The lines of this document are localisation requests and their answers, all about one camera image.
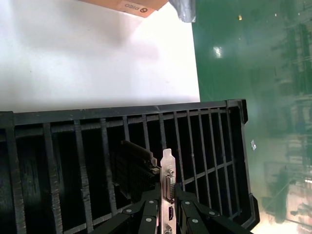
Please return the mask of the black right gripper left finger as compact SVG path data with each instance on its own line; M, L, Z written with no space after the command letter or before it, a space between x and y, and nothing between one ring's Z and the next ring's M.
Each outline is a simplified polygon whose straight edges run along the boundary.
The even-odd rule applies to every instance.
M95 228L93 234L156 234L160 209L160 184L142 193L141 200Z

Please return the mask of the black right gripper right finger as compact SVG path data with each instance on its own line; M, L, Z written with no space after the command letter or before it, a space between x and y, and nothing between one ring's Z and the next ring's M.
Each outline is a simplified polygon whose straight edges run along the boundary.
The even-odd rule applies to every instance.
M250 234L231 219L197 201L195 194L175 185L175 216L178 234Z

